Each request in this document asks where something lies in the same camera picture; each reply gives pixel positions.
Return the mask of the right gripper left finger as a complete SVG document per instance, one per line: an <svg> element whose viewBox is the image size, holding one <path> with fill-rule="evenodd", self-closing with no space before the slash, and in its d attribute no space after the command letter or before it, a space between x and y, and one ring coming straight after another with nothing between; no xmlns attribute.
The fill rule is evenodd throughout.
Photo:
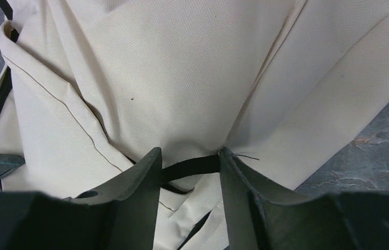
<svg viewBox="0 0 389 250"><path fill-rule="evenodd" d="M0 191L0 249L151 249L161 149L75 198Z"/></svg>

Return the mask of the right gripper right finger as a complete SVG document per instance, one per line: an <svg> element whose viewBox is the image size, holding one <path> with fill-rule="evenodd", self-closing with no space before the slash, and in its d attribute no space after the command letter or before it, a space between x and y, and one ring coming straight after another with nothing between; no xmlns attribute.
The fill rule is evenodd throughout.
<svg viewBox="0 0 389 250"><path fill-rule="evenodd" d="M389 249L389 191L311 197L219 158L229 249Z"/></svg>

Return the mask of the cream canvas backpack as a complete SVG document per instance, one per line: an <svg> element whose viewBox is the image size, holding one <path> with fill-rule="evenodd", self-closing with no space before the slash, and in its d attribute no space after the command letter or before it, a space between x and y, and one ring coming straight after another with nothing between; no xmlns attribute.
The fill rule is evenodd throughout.
<svg viewBox="0 0 389 250"><path fill-rule="evenodd" d="M0 191L75 198L161 149L151 249L229 249L229 149L296 188L389 103L389 1L0 1Z"/></svg>

